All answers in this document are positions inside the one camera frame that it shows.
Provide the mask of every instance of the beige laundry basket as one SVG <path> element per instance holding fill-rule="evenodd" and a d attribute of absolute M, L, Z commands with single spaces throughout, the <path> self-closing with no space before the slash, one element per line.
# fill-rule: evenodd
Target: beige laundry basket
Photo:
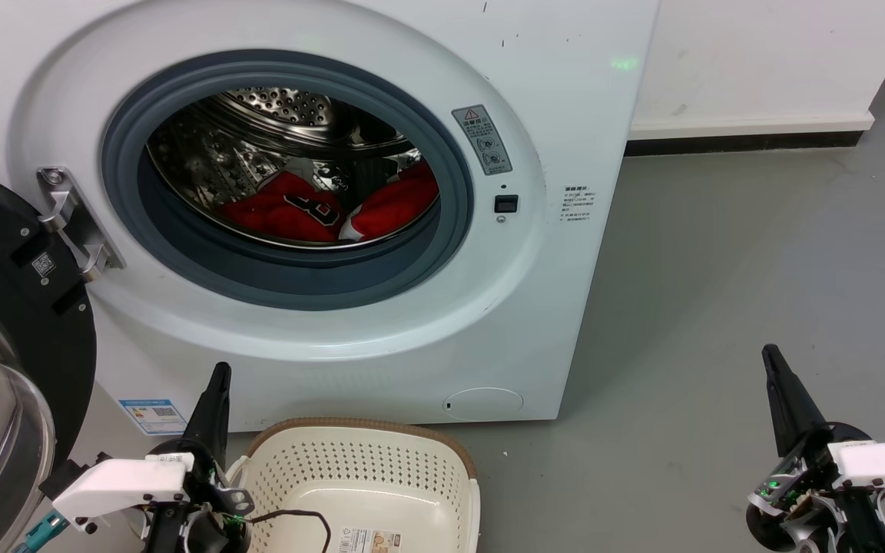
<path fill-rule="evenodd" d="M 316 511 L 330 523 L 330 553 L 474 553 L 480 488 L 473 462 L 446 435 L 350 418 L 299 418 L 261 432 L 228 470 L 260 517 Z M 253 553 L 320 553 L 316 518 L 252 526 Z"/>

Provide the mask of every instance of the basket rim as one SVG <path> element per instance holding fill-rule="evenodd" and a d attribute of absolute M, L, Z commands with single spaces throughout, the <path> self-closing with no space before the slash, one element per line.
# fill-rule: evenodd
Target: basket rim
<path fill-rule="evenodd" d="M 446 434 L 442 434 L 442 432 L 437 432 L 435 430 L 429 430 L 428 428 L 423 428 L 421 426 L 412 426 L 410 424 L 387 422 L 383 420 L 372 420 L 368 418 L 315 416 L 290 418 L 288 420 L 283 420 L 282 422 L 273 424 L 265 430 L 261 431 L 260 434 L 255 437 L 255 440 L 252 441 L 252 444 L 249 445 L 248 452 L 246 452 L 245 455 L 248 455 L 249 458 L 252 455 L 255 455 L 257 449 L 260 448 L 261 445 L 266 443 L 269 438 L 284 430 L 291 430 L 293 428 L 306 428 L 311 426 L 383 430 L 386 432 L 408 434 L 410 436 L 433 440 L 439 442 L 440 444 L 446 445 L 447 448 L 450 448 L 454 452 L 456 452 L 456 455 L 459 456 L 460 461 L 463 461 L 463 466 L 464 469 L 466 469 L 467 478 L 471 480 L 477 479 L 477 469 L 473 465 L 473 459 L 470 458 L 469 452 L 467 452 L 466 449 L 463 448 L 463 445 L 460 445 L 459 442 L 453 440 L 453 438 L 446 436 Z"/>

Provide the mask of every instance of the washing machine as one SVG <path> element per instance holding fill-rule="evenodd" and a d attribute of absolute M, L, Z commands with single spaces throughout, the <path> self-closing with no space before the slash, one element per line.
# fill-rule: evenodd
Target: washing machine
<path fill-rule="evenodd" d="M 91 377 L 179 432 L 219 361 L 232 431 L 555 418 L 656 10 L 0 0 L 4 343 L 60 433 Z"/>

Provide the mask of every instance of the clothes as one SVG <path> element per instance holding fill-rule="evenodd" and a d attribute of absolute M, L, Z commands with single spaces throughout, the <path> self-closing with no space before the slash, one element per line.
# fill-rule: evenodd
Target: clothes
<path fill-rule="evenodd" d="M 218 213 L 251 230 L 306 242 L 334 242 L 343 211 L 331 192 L 319 192 L 290 172 L 280 172 L 253 196 L 222 204 Z"/>
<path fill-rule="evenodd" d="M 439 185 L 425 161 L 391 177 L 352 211 L 340 228 L 341 240 L 370 240 L 399 230 L 420 216 L 439 195 Z"/>

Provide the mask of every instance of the teal connector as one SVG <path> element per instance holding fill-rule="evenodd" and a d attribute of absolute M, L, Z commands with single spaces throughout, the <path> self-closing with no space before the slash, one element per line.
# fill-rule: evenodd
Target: teal connector
<path fill-rule="evenodd" d="M 50 511 L 42 521 L 25 533 L 25 542 L 14 549 L 13 553 L 36 553 L 69 525 L 70 522 L 60 512 Z"/>

